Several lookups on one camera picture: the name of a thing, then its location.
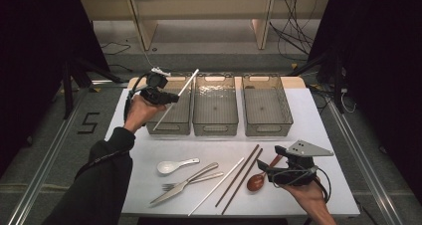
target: table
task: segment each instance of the table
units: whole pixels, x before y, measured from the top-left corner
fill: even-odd
[[[332,150],[326,131],[317,112],[317,107],[308,89],[300,78],[282,78],[286,96],[291,108],[294,124],[285,137],[247,137],[244,134],[243,108],[240,83],[236,78],[237,105],[239,125],[235,136],[195,136],[193,126],[189,135],[150,135],[146,128],[136,133],[136,141],[130,152],[133,158],[133,171],[128,187],[122,213],[136,216],[187,216],[196,205],[211,191],[221,178],[191,184],[173,198],[156,206],[149,202],[162,194],[161,184],[180,182],[211,162],[218,162],[219,167],[211,172],[227,173],[241,157],[249,156],[256,144],[263,148],[260,159],[270,163],[275,157],[274,145],[288,147],[298,139],[302,139],[320,147]],[[105,139],[108,139],[116,126],[123,125],[123,107],[128,89],[121,93],[114,116],[109,125]],[[179,168],[169,175],[161,175],[156,164],[163,160],[184,160],[198,157],[199,164]],[[221,212],[232,196],[237,184],[247,171],[249,164],[238,177],[232,188],[226,194],[218,207],[215,204],[239,170],[239,166],[207,200],[192,214],[192,216],[221,216]],[[315,164],[329,176],[332,195],[327,204],[333,216],[353,217],[359,214],[347,182],[335,156],[316,157]],[[286,167],[285,159],[278,164]],[[248,174],[247,179],[260,172],[256,164]],[[319,174],[321,183],[328,188],[326,178]],[[276,188],[266,182],[264,187],[251,193],[246,188],[246,180],[237,192],[230,206],[224,213],[225,217],[286,217],[306,215],[295,199],[285,190]]]

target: white spoon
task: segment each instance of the white spoon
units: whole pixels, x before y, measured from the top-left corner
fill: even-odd
[[[176,170],[177,168],[181,166],[191,164],[191,163],[198,163],[198,162],[199,162],[199,158],[191,158],[191,159],[187,159],[180,162],[162,161],[158,163],[157,169],[160,173],[167,174],[167,173],[173,172],[174,170]]]

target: sleeve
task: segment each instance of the sleeve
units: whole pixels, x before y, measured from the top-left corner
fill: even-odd
[[[108,141],[91,148],[90,161],[133,148],[135,136],[117,127]],[[43,224],[117,224],[132,170],[129,153],[83,172]]]

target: plastic spoon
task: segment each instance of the plastic spoon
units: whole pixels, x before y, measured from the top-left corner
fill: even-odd
[[[274,167],[282,159],[281,155],[277,155],[270,163],[269,167]],[[264,186],[266,172],[258,173],[249,178],[246,186],[249,191],[255,192]]]
[[[191,163],[198,163],[198,162],[199,162],[199,158],[191,158],[191,159],[187,159],[187,160],[179,161],[179,162],[162,161],[158,163],[157,169],[160,173],[167,174],[167,173],[173,172],[174,170],[176,170],[177,168],[181,166],[191,164]]]

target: wooden spoon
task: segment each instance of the wooden spoon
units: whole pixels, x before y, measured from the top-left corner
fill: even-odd
[[[270,163],[269,167],[274,167],[282,159],[281,155],[278,155]],[[246,186],[249,191],[256,192],[264,186],[266,172],[258,173],[249,178]]]

